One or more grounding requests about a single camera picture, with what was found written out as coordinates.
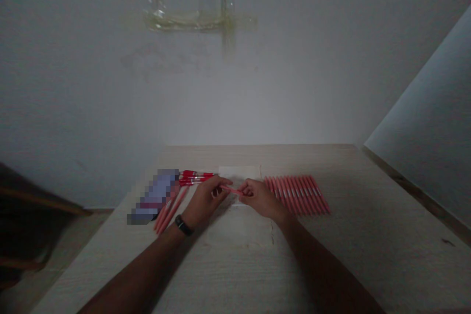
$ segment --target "person's left hand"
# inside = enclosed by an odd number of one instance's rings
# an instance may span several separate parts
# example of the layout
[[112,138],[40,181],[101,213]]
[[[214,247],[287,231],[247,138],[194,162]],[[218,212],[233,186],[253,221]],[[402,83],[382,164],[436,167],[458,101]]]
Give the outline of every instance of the person's left hand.
[[219,188],[223,184],[231,185],[232,181],[216,175],[198,185],[193,198],[182,213],[182,220],[190,229],[194,230],[200,223],[208,220],[229,195],[228,190]]

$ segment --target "white wall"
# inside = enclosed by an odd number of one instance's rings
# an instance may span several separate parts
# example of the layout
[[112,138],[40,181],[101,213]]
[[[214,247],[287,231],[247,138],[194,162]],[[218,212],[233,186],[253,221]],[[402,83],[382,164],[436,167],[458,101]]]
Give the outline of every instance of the white wall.
[[365,145],[471,228],[471,7]]
[[1,0],[0,160],[112,207],[162,144],[363,143],[469,1],[235,0],[259,28],[225,62],[147,0]]

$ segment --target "light wood tabletop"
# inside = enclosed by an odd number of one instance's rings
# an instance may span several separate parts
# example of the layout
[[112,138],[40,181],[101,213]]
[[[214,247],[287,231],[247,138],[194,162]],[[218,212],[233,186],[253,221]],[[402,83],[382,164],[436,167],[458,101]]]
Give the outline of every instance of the light wood tabletop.
[[[471,250],[353,145],[184,146],[165,148],[33,313],[75,313],[156,238],[127,214],[157,169],[249,165],[314,176],[332,215],[300,221],[386,311],[471,307]],[[154,313],[314,311],[283,235],[247,206],[220,210],[170,270]]]

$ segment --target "black wristwatch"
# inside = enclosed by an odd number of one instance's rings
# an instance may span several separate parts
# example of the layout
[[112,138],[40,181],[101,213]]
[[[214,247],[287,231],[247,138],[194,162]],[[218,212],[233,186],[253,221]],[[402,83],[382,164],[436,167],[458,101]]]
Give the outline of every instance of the black wristwatch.
[[186,236],[190,236],[193,234],[193,231],[186,225],[186,223],[183,222],[182,220],[182,215],[178,215],[175,217],[175,223],[177,224],[177,227],[185,233]]

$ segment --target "hand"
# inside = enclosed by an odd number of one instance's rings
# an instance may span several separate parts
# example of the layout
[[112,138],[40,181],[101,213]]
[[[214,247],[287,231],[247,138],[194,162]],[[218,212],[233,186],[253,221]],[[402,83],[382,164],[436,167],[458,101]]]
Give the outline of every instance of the hand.
[[264,217],[278,220],[289,214],[263,182],[246,179],[239,187],[239,191],[244,194],[244,196],[239,196],[239,200]]
[[231,185],[232,181],[216,175],[198,185],[193,198],[182,213],[182,220],[190,229],[194,230],[201,222],[208,220],[229,195],[229,191],[219,188],[222,184]]

